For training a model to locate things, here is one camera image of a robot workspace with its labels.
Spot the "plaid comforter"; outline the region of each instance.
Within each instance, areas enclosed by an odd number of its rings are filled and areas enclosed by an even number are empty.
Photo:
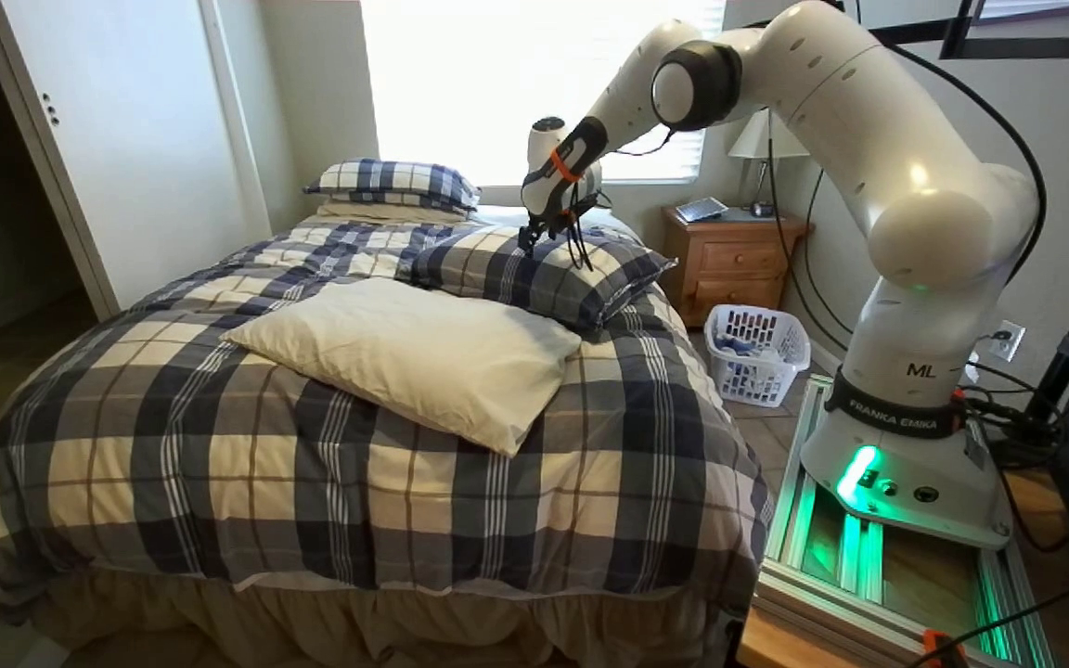
[[[84,566],[746,606],[772,500],[656,286],[586,335],[513,460],[219,339],[451,232],[309,220],[44,364],[0,421],[0,608]]]

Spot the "table lamp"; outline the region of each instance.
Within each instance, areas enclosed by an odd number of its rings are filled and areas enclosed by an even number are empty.
[[[749,118],[745,123],[745,130],[737,138],[733,147],[729,149],[728,156],[731,158],[748,158],[761,160],[761,171],[758,173],[758,189],[754,195],[754,203],[749,204],[749,212],[756,217],[773,216],[775,203],[761,201],[761,183],[764,182],[764,171],[769,169],[770,160],[770,125],[773,125],[773,157],[796,158],[807,156],[806,147],[797,137],[791,135],[786,129],[785,123],[777,119],[769,109],[761,109]]]

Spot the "laundry basket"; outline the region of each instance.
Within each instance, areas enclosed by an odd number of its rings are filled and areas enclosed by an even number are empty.
[[[724,305],[712,309],[703,329],[712,354],[712,378],[721,397],[746,404],[776,407],[800,371],[811,364],[811,343],[797,317],[756,307]],[[777,352],[780,361],[759,359],[716,347],[737,338]]]

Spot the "closet door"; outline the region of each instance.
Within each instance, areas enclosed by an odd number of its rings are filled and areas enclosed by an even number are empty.
[[[0,0],[0,38],[115,308],[270,235],[243,208],[196,0]]]

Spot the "lamp shade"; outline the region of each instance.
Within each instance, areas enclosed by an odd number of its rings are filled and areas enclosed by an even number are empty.
[[[761,109],[745,123],[745,130],[728,152],[731,158],[768,158],[770,156],[770,115],[773,111]],[[773,157],[795,158],[806,156],[806,147],[797,137],[786,129],[785,123],[773,116]]]

